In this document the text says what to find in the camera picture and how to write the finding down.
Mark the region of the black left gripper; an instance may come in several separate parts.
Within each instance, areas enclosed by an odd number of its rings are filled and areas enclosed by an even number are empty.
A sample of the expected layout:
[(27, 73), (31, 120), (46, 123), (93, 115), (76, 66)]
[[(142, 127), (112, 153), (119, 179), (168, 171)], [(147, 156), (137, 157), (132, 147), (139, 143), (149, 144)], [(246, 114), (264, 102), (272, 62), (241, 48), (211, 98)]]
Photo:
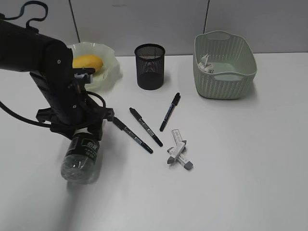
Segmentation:
[(113, 121), (114, 110), (106, 107), (100, 95), (86, 91), (71, 71), (53, 74), (33, 70), (29, 74), (50, 106), (38, 110), (34, 125), (69, 140), (77, 130), (86, 128), (97, 141), (102, 140), (103, 121)]

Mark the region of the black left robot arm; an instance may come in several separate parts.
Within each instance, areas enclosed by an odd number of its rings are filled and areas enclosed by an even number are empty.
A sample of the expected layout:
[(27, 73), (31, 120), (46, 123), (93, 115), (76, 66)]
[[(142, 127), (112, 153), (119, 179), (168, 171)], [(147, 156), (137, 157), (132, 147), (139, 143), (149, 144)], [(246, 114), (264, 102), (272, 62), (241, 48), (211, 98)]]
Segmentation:
[(94, 69), (74, 69), (72, 63), (72, 50), (62, 41), (1, 20), (1, 69), (28, 72), (50, 107), (38, 110), (35, 121), (18, 115), (3, 103), (0, 107), (20, 121), (49, 128), (70, 140), (77, 130), (86, 128), (101, 141), (103, 120), (112, 121), (114, 111), (105, 103), (99, 106), (91, 96), (100, 96), (85, 89), (92, 81)]

